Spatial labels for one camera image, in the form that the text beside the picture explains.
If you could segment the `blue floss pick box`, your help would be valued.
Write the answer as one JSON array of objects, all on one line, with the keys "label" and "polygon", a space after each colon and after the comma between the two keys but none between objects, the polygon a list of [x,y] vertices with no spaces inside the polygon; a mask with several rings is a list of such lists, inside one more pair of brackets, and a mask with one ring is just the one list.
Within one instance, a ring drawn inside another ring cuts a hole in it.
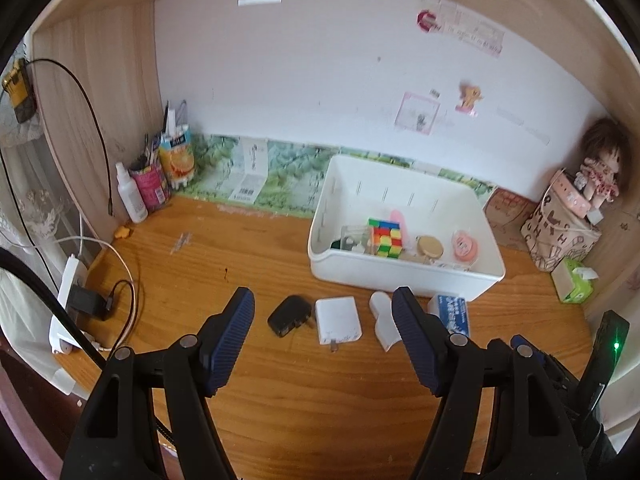
[{"label": "blue floss pick box", "polygon": [[435,295],[427,304],[427,312],[436,315],[449,333],[471,337],[468,307],[464,298]]}]

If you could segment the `white plastic scoop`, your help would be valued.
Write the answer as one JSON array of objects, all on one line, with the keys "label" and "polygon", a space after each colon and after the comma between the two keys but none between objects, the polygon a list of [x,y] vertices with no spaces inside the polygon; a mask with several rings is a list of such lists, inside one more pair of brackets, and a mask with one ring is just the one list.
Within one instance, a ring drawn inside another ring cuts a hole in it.
[{"label": "white plastic scoop", "polygon": [[369,299],[369,308],[374,317],[374,332],[385,352],[401,341],[392,313],[392,298],[377,290]]}]

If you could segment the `black plug charger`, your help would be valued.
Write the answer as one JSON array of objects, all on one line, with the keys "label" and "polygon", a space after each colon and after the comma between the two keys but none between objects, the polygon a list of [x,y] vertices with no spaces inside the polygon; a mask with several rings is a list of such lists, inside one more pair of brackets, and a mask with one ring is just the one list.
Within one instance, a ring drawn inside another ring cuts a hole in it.
[{"label": "black plug charger", "polygon": [[279,338],[311,320],[311,303],[302,296],[287,296],[267,318],[270,330]]}]

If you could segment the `round gold compact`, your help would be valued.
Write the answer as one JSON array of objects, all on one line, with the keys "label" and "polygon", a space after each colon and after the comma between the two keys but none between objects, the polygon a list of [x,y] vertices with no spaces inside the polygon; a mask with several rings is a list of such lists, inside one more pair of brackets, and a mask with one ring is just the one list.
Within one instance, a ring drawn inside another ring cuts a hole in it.
[{"label": "round gold compact", "polygon": [[421,256],[437,260],[444,254],[444,246],[440,240],[431,235],[421,235],[416,238],[416,250]]}]

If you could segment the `white power adapter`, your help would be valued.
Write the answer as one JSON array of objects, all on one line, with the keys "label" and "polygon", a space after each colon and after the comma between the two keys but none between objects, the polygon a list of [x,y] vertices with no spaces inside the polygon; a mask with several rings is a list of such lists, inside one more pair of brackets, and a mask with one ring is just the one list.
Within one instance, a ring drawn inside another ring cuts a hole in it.
[{"label": "white power adapter", "polygon": [[318,341],[332,352],[340,344],[358,341],[362,328],[354,297],[324,298],[314,305]]}]

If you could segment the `pink correction tape dispenser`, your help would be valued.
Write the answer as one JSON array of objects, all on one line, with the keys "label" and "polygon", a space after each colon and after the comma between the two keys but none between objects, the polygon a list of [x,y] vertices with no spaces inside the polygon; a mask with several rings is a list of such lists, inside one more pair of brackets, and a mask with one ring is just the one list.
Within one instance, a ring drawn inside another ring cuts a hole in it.
[{"label": "pink correction tape dispenser", "polygon": [[454,258],[464,263],[473,263],[478,254],[477,240],[465,231],[454,232],[452,236]]}]

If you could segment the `multicolour puzzle cube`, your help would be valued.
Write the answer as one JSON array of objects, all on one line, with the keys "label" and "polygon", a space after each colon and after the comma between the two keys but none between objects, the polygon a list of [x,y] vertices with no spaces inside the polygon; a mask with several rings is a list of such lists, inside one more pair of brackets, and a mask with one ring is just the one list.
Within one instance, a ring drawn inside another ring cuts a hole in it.
[{"label": "multicolour puzzle cube", "polygon": [[368,226],[373,228],[374,254],[378,257],[398,259],[402,253],[399,226],[395,222],[370,218]]}]

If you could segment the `beige envelope-shaped case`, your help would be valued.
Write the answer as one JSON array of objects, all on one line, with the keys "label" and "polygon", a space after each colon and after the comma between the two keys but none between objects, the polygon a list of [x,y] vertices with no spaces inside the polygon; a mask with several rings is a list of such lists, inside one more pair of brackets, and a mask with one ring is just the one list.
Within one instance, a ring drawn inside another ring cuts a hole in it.
[{"label": "beige envelope-shaped case", "polygon": [[414,263],[420,263],[420,264],[430,264],[431,263],[431,258],[430,257],[424,256],[424,255],[420,255],[420,254],[415,254],[414,252],[408,252],[408,250],[404,250],[399,255],[399,260],[408,261],[408,262],[414,262]]}]

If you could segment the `white plastic storage bin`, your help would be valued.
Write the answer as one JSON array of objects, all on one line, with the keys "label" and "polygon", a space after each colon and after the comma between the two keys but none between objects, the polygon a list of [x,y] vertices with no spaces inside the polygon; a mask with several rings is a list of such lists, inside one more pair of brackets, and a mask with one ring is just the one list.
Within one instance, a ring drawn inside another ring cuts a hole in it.
[{"label": "white plastic storage bin", "polygon": [[[416,252],[421,236],[444,253],[433,263],[333,248],[345,228],[401,214],[401,233]],[[467,186],[374,160],[334,156],[326,172],[307,243],[311,273],[322,281],[416,296],[460,296],[472,301],[506,275],[480,202]]]}]

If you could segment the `green tissue pack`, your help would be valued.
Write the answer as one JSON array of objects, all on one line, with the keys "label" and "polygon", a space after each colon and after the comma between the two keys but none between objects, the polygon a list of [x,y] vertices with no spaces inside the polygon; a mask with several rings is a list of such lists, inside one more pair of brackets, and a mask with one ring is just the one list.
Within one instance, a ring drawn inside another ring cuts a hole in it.
[{"label": "green tissue pack", "polygon": [[583,304],[593,293],[599,275],[580,261],[564,258],[551,272],[556,294],[563,304]]}]

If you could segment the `green leaf poster sheet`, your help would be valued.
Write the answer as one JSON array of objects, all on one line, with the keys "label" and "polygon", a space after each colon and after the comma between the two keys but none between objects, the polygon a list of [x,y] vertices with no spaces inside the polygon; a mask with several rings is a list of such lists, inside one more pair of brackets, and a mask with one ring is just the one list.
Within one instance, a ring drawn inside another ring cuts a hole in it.
[{"label": "green leaf poster sheet", "polygon": [[299,218],[314,215],[329,162],[335,155],[382,162],[462,183],[482,206],[497,185],[460,172],[379,152],[255,140],[236,136],[192,136],[195,176],[178,193],[194,200],[239,204]]}]

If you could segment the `orange juice carton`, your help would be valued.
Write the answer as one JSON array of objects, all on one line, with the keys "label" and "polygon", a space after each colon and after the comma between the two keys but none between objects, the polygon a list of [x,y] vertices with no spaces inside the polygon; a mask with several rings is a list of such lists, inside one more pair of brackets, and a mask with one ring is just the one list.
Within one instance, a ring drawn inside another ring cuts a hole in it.
[{"label": "orange juice carton", "polygon": [[195,174],[195,157],[192,148],[191,130],[188,125],[177,127],[174,136],[160,137],[160,164],[168,184],[174,189],[187,185]]}]

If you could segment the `pink pouch on bag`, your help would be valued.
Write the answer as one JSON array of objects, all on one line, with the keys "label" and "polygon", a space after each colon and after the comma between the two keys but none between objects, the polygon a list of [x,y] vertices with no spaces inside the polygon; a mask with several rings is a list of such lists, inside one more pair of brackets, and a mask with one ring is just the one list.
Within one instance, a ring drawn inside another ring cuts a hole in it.
[{"label": "pink pouch on bag", "polygon": [[563,169],[559,169],[553,175],[550,188],[563,206],[571,211],[577,218],[585,218],[590,211],[590,201],[586,200],[582,193],[578,191]]}]

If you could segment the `wooden shelf unit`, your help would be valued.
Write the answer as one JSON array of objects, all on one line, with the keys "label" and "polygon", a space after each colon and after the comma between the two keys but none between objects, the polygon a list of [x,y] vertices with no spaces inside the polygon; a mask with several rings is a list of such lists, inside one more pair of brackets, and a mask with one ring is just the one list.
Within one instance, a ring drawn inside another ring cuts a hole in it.
[{"label": "wooden shelf unit", "polygon": [[[602,110],[639,127],[639,61],[594,0],[53,0],[32,31],[44,131],[90,229],[106,167],[186,101],[209,134],[413,157],[528,197]],[[480,86],[476,116],[456,111]],[[430,134],[394,125],[406,92]]]}]

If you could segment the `pink square wall sticker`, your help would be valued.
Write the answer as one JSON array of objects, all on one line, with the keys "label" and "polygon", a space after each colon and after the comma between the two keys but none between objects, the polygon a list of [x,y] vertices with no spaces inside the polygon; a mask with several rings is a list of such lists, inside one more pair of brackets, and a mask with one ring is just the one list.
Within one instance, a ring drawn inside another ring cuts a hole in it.
[{"label": "pink square wall sticker", "polygon": [[417,133],[430,134],[439,111],[439,102],[406,92],[400,102],[394,125]]}]

